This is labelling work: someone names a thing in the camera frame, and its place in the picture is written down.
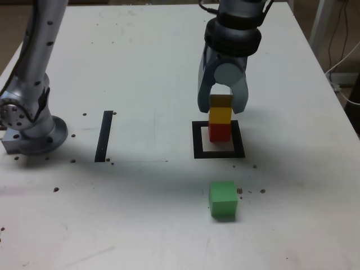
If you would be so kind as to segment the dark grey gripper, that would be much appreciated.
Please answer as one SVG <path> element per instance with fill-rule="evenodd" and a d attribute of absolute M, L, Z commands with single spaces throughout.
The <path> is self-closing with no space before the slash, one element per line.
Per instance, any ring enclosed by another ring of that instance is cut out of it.
<path fill-rule="evenodd" d="M 216 68 L 217 60 L 234 64 L 222 63 Z M 227 56 L 209 46 L 204 47 L 198 73 L 197 105 L 200 112 L 209 112 L 210 92 L 215 83 L 229 87 L 232 93 L 233 112 L 235 114 L 244 112 L 249 98 L 246 76 L 243 72 L 247 68 L 247 63 L 247 57 Z"/>

